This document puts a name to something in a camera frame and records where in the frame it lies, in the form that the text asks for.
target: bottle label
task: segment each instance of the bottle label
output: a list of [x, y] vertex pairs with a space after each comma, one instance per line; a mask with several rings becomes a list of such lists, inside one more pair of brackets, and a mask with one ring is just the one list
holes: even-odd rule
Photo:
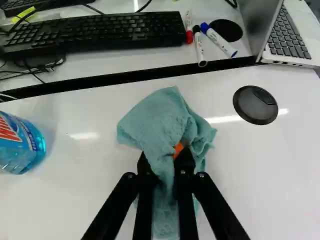
[[35, 139], [25, 120], [0, 111], [0, 146], [37, 151]]

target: orange part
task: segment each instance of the orange part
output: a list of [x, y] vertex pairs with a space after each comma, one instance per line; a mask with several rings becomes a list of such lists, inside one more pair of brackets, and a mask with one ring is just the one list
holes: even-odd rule
[[173, 160], [175, 160], [180, 152], [185, 148], [181, 142], [179, 142], [176, 146], [173, 147], [175, 149], [175, 153], [173, 154]]

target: laptop screen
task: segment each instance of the laptop screen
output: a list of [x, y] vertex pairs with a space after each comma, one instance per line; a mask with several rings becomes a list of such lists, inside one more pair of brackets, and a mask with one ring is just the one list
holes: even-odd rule
[[237, 0], [256, 63], [260, 61], [284, 0]]

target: keyboard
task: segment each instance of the keyboard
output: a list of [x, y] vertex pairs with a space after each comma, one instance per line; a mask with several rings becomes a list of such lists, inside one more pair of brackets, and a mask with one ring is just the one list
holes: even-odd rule
[[95, 0], [10, 0], [1, 6], [4, 14], [13, 17], [23, 12], [24, 10], [34, 6], [36, 9], [41, 10], [62, 8], [72, 5], [90, 4]]
[[273, 55], [311, 59], [304, 40], [284, 5], [274, 23], [268, 46]]
[[51, 54], [180, 46], [186, 31], [178, 11], [137, 12], [61, 18], [19, 25], [3, 37], [9, 58]]

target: cloth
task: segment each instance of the cloth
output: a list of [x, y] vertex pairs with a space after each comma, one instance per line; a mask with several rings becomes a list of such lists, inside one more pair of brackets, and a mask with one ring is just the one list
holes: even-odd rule
[[172, 197], [174, 146], [182, 138], [187, 139], [196, 164], [194, 172], [204, 171], [205, 156], [213, 147], [216, 131], [189, 108], [176, 86], [150, 94], [119, 121], [117, 141], [141, 149], [162, 183], [154, 191], [152, 230], [155, 237], [179, 239], [178, 208]]

